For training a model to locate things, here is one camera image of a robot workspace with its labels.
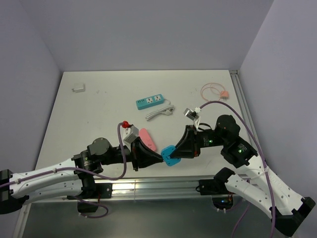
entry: white wall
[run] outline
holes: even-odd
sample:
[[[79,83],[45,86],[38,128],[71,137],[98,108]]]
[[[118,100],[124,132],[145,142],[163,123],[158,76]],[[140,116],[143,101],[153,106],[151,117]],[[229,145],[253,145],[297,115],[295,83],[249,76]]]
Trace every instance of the white wall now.
[[[240,78],[266,158],[317,201],[317,1],[275,0]],[[317,207],[300,227],[316,237]]]
[[[34,169],[60,71],[18,0],[0,1],[0,170]],[[18,212],[0,215],[12,236]]]
[[[273,0],[20,0],[63,71],[239,69]]]

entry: cable tie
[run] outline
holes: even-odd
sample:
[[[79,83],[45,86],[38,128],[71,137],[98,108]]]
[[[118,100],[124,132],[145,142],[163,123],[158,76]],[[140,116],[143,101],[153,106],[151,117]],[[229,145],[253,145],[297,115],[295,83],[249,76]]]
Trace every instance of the cable tie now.
[[[266,168],[262,171],[262,173],[260,173],[259,175],[254,176],[253,178],[250,178],[251,180],[256,179],[260,176],[262,176],[264,173],[269,171],[269,166],[266,166]]]

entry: teal power strip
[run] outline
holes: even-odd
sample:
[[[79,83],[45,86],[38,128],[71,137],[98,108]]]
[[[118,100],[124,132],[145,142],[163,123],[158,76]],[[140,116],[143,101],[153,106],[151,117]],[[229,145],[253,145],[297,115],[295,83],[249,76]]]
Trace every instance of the teal power strip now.
[[[162,104],[164,102],[164,97],[162,94],[157,94],[148,98],[143,98],[136,101],[137,108],[139,110],[153,107],[159,104]]]

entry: red knob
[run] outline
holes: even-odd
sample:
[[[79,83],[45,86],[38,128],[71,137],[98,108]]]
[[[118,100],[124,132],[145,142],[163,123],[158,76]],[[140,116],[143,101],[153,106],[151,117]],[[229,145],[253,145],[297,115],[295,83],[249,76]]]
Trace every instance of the red knob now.
[[[124,120],[123,122],[122,122],[122,127],[123,128],[128,128],[128,127],[130,127],[131,125],[129,124],[129,122],[127,122],[126,120]]]

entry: white tabletop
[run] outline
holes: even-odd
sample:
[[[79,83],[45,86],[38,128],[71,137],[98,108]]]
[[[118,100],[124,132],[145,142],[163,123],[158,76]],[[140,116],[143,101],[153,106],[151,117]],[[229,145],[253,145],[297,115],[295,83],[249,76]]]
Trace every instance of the white tabletop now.
[[[241,114],[228,70],[168,70],[168,71],[104,71],[65,72],[58,90],[50,122],[43,141],[36,169],[51,166],[85,150],[98,137],[107,138],[118,146],[117,124],[123,120],[137,128],[146,128],[157,146],[157,152],[168,145],[176,145],[185,125],[192,121],[183,115],[186,108],[194,109],[205,101],[200,90],[209,82],[221,83],[229,92],[226,102]],[[85,83],[86,91],[72,92],[75,83]],[[135,101],[155,94],[163,94],[175,105],[173,115],[160,115],[148,122],[145,115],[162,107],[158,105],[137,110]],[[206,92],[210,100],[217,95]],[[202,120],[214,127],[222,114],[233,114],[223,105],[213,104],[201,112]],[[241,127],[240,136],[248,140]],[[126,178],[215,175],[221,168],[233,168],[220,155],[221,147],[204,148],[194,159],[182,159],[175,166],[155,164],[135,172],[128,163]],[[103,166],[105,176],[122,173],[122,164]]]

